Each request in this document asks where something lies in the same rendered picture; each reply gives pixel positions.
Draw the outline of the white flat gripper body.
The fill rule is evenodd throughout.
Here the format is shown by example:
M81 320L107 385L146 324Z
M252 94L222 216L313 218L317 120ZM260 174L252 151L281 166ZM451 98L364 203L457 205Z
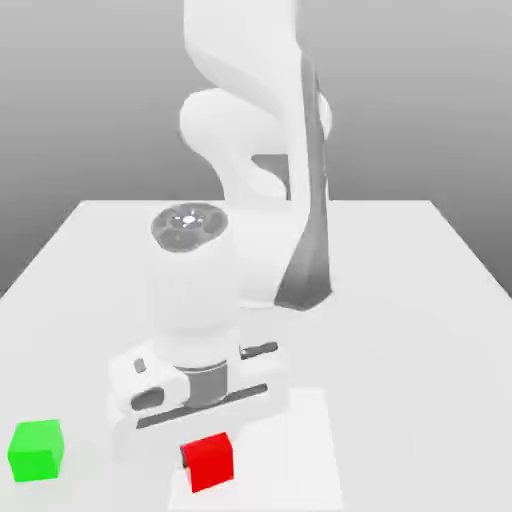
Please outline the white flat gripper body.
M288 373L277 368L265 374L261 382L205 407L146 411L140 417L124 414L112 426L113 459L165 456L176 453L181 445L221 432L234 439L246 425L279 414L288 404Z

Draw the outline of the small red cube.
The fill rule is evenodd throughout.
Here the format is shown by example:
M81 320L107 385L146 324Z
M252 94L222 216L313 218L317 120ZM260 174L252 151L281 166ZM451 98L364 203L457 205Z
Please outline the small red cube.
M193 493L234 478L234 452L226 432L183 444L180 452Z

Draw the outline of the small green cube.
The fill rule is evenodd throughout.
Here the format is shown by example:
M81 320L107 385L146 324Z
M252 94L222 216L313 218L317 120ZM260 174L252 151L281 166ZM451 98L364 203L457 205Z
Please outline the small green cube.
M59 419L16 425L7 452L15 482L56 479L63 456L64 437Z

